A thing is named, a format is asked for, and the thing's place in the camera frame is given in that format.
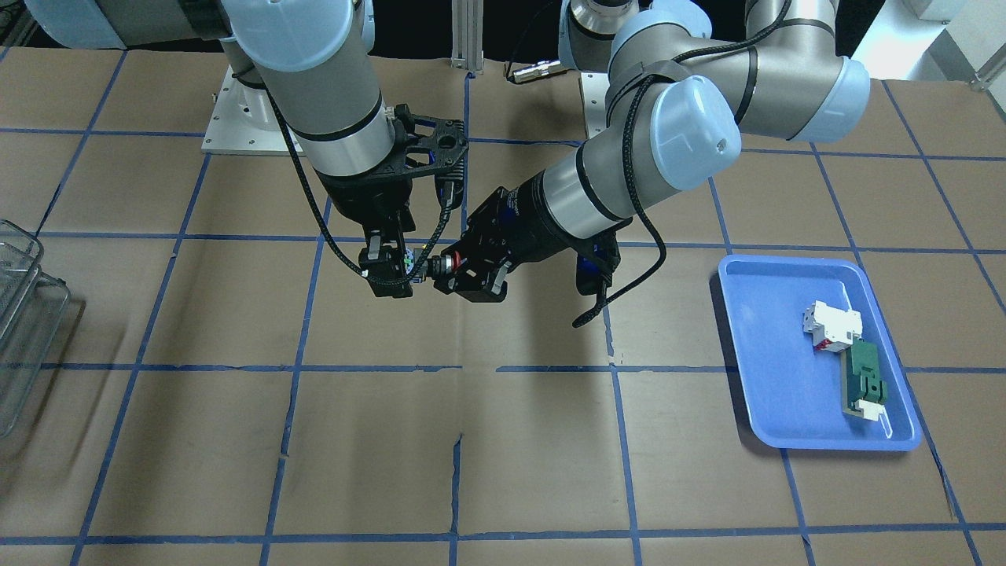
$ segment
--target clear plastic container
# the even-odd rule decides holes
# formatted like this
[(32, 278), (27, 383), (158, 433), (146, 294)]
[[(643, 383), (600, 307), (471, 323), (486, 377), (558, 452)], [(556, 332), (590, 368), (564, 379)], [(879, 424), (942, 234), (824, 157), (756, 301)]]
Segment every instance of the clear plastic container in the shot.
[(0, 220), (0, 349), (41, 272), (41, 258), (42, 244), (37, 239), (13, 223)]
[(14, 428), (68, 303), (64, 282), (40, 272), (0, 345), (0, 438)]

